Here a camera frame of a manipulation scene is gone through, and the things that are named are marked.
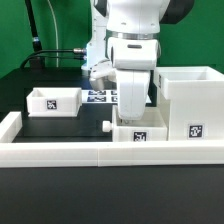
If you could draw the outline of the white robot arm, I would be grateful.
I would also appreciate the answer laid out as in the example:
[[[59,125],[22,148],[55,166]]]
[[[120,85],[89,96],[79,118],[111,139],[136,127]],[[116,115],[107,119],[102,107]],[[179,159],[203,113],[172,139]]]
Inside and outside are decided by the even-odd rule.
[[[92,36],[82,66],[95,90],[104,80],[117,84],[118,115],[142,118],[150,76],[161,55],[162,24],[185,18],[195,0],[90,0]]]

